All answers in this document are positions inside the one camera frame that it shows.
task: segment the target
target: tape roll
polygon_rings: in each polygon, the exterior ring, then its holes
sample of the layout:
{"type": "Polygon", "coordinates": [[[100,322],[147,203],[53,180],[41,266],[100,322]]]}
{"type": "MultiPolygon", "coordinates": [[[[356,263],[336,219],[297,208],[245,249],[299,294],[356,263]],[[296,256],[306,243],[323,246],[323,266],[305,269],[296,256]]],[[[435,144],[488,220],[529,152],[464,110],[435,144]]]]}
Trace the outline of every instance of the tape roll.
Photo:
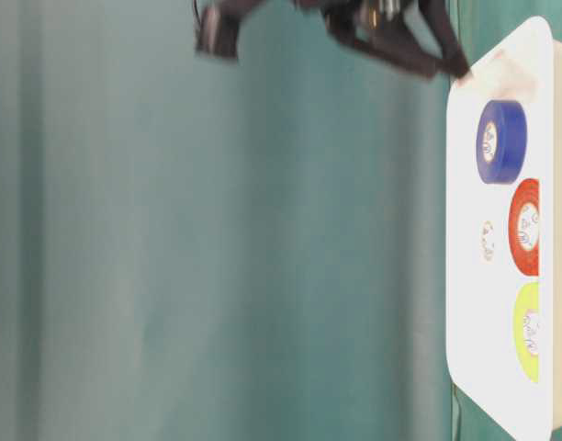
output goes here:
{"type": "Polygon", "coordinates": [[[529,283],[518,293],[513,309],[513,340],[520,365],[534,383],[538,382],[539,317],[538,283],[529,283]]]}
{"type": "Polygon", "coordinates": [[[517,101],[489,101],[477,135],[477,166],[486,184],[511,184],[522,170],[527,127],[517,101]]]}
{"type": "Polygon", "coordinates": [[[538,181],[523,180],[511,200],[508,237],[513,261],[526,276],[538,276],[538,181]]]}

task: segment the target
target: teal fabric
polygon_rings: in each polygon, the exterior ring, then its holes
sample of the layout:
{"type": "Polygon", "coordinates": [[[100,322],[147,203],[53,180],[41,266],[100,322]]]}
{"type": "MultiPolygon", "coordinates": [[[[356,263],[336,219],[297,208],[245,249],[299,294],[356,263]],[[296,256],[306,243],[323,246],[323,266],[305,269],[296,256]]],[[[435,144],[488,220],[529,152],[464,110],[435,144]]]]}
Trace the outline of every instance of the teal fabric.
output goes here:
{"type": "MultiPolygon", "coordinates": [[[[467,57],[475,62],[500,40],[531,16],[548,20],[556,40],[562,41],[562,1],[456,0],[451,4],[455,23],[467,57]]],[[[491,420],[461,390],[456,390],[459,420],[454,420],[455,439],[461,441],[511,440],[511,437],[491,420]]],[[[553,435],[562,441],[562,428],[553,435]]]]}
{"type": "Polygon", "coordinates": [[[447,82],[289,2],[240,51],[0,0],[0,441],[450,439],[447,82]]]}

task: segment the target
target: blue tape roll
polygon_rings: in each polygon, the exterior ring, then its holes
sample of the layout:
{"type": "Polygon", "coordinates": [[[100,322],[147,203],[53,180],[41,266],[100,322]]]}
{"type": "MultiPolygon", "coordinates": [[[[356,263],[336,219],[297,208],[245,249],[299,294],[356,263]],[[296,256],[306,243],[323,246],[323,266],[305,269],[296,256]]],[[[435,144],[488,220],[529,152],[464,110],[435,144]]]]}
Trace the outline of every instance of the blue tape roll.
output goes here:
{"type": "Polygon", "coordinates": [[[526,116],[517,101],[489,101],[477,135],[477,166],[486,184],[511,184],[526,155],[526,116]]]}

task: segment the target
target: robotic arm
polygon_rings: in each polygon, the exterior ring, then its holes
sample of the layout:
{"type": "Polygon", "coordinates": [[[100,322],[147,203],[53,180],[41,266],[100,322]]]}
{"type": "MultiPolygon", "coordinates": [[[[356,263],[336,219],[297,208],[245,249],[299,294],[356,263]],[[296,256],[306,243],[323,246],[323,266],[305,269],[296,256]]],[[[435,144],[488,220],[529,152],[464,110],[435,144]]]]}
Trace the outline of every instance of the robotic arm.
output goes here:
{"type": "MultiPolygon", "coordinates": [[[[221,0],[197,12],[197,51],[236,60],[242,21],[265,0],[221,0]]],[[[340,44],[425,78],[438,72],[463,77],[469,71],[444,0],[417,0],[441,48],[442,58],[426,52],[404,20],[413,0],[293,0],[302,10],[319,9],[328,33],[340,44]]]]}

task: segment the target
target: red tape roll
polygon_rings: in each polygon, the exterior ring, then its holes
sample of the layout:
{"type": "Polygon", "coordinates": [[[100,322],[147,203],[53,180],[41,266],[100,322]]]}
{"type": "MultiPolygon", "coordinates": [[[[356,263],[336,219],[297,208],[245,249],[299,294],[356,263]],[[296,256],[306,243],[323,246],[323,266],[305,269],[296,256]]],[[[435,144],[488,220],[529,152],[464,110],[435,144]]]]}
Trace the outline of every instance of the red tape roll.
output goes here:
{"type": "Polygon", "coordinates": [[[526,276],[538,276],[538,181],[525,179],[511,200],[508,234],[513,261],[526,276]]]}

